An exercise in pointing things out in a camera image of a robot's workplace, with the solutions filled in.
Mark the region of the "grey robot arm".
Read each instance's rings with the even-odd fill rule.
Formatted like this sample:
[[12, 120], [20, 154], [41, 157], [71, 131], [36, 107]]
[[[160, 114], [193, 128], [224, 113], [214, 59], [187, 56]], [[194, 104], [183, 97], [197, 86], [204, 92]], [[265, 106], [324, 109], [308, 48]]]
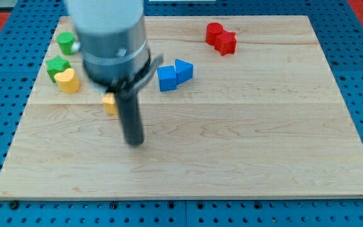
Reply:
[[143, 0], [66, 0], [90, 80], [116, 92], [147, 85], [163, 56], [151, 59]]

